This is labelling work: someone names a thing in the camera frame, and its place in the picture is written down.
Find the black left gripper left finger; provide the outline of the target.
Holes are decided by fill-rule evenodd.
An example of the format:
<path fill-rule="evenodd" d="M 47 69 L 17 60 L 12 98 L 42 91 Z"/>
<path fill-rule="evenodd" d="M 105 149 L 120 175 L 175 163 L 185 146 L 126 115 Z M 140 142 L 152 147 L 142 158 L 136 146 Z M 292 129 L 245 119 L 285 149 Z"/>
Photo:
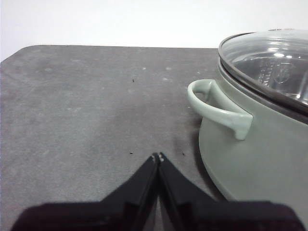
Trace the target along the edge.
<path fill-rule="evenodd" d="M 158 155 L 101 201 L 46 203 L 25 209 L 13 231 L 142 231 L 156 208 Z"/>

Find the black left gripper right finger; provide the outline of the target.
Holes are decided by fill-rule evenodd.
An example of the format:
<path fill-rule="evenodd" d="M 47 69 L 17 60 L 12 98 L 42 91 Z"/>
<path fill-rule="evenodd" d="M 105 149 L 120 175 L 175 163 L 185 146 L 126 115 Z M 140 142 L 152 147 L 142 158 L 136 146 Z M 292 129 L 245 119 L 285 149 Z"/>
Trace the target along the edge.
<path fill-rule="evenodd" d="M 216 201 L 158 154 L 161 200 L 177 231 L 298 231 L 290 207 L 269 201 Z"/>

